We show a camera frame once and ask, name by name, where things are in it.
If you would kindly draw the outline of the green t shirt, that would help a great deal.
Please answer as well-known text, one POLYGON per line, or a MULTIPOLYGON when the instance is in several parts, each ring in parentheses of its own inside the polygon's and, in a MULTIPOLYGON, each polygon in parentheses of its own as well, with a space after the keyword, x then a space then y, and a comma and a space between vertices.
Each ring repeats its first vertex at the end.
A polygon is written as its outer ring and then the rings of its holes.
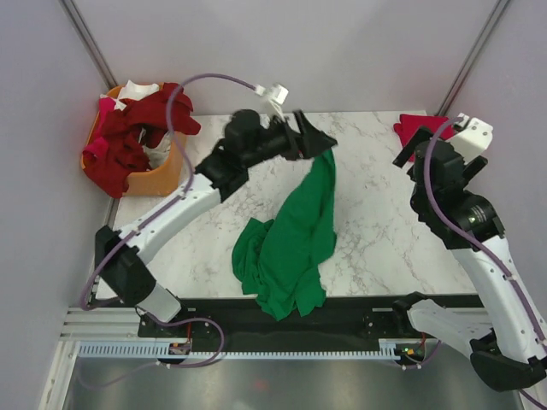
POLYGON ((246 295, 280 321, 326 301, 319 266, 333 256, 336 162, 331 150, 314 158, 275 218, 250 219, 232 250, 232 272, 246 295))

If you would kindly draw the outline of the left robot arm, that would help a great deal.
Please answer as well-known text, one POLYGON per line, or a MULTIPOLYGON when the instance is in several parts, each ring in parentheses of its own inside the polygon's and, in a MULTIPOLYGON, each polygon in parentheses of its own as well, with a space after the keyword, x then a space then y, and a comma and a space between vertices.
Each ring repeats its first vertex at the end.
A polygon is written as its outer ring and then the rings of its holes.
POLYGON ((337 145, 337 140, 315 128, 300 110, 297 128, 272 117, 263 126, 257 112, 235 112, 222 138, 189 181, 147 214, 115 231, 108 226, 95 235, 95 269, 117 300, 157 319, 169 336, 187 327, 179 299, 161 286, 148 264, 157 252, 194 219, 222 204, 249 179, 251 167, 281 156, 288 161, 314 159, 337 145))

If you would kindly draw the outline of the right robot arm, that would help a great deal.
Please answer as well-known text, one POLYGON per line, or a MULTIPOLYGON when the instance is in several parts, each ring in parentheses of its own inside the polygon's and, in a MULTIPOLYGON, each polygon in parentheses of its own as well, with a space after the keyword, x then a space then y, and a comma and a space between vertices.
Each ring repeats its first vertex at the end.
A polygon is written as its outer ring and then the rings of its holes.
POLYGON ((471 362, 491 389, 523 391, 546 378, 546 320, 532 302, 492 204, 467 189, 487 164, 469 160, 455 140, 440 141, 422 126, 394 160, 414 162, 410 207, 466 271, 490 319, 479 325, 419 292, 394 304, 393 330, 437 338, 471 362))

